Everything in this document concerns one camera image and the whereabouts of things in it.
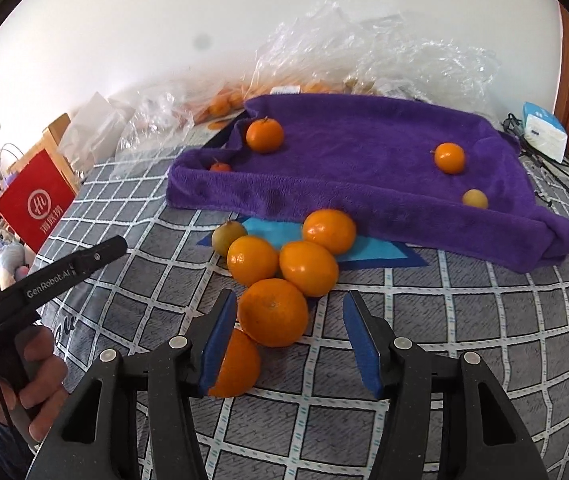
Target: metal rivet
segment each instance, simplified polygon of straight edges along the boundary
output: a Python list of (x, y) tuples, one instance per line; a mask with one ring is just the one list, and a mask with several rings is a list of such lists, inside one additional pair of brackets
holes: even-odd
[(187, 341), (186, 337), (181, 336), (181, 335), (177, 335), (175, 337), (172, 337), (169, 340), (168, 345), (171, 348), (184, 348), (187, 343), (188, 343), (188, 341)]
[(101, 354), (100, 354), (100, 360), (103, 363), (109, 363), (111, 361), (113, 361), (116, 356), (117, 356), (117, 352), (115, 350), (113, 350), (112, 348), (109, 348), (107, 350), (104, 350)]
[(479, 365), (482, 359), (475, 352), (467, 352), (464, 354), (464, 360), (470, 365)]
[(407, 337), (396, 337), (395, 341), (393, 342), (395, 348), (399, 348), (400, 350), (408, 350), (413, 346), (413, 341)]

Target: purple fabric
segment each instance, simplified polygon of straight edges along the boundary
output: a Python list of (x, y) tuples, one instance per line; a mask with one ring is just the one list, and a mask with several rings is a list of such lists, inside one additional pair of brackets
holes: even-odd
[[(536, 205), (516, 142), (476, 115), (367, 96), (262, 96), (252, 117), (277, 119), (283, 148), (251, 152), (238, 123), (226, 148), (182, 153), (169, 174), (167, 202), (177, 208), (229, 210), (302, 222), (317, 209), (345, 211), (359, 234), (474, 256), (528, 272), (569, 253), (569, 220)], [(433, 163), (442, 142), (467, 154), (460, 175)], [(232, 173), (207, 171), (228, 162)], [(469, 189), (490, 210), (461, 203)]]

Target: white logo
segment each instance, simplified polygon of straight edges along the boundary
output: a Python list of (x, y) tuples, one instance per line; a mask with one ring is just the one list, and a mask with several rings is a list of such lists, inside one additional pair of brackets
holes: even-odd
[(36, 189), (27, 202), (27, 209), (34, 220), (42, 220), (51, 211), (51, 197), (43, 189)]

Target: hand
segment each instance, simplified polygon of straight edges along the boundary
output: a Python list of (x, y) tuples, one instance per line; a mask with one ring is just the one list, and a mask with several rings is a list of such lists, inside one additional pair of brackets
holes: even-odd
[[(53, 355), (53, 333), (42, 327), (37, 335), (24, 347), (24, 358), (27, 361), (40, 361), (40, 369), (35, 379), (19, 394), (20, 404), (29, 409), (43, 402), (38, 416), (29, 426), (29, 433), (36, 442), (42, 442), (58, 416), (64, 401), (69, 394), (62, 386), (67, 376), (67, 364), (58, 356)], [(7, 407), (13, 410), (16, 406), (16, 394), (11, 387), (0, 380), (2, 393)], [(0, 422), (6, 424), (0, 404)]]

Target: red bag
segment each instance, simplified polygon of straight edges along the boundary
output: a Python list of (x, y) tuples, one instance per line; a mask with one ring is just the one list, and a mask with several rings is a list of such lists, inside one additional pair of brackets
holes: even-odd
[(0, 197), (0, 214), (38, 252), (75, 193), (46, 152), (37, 153)]

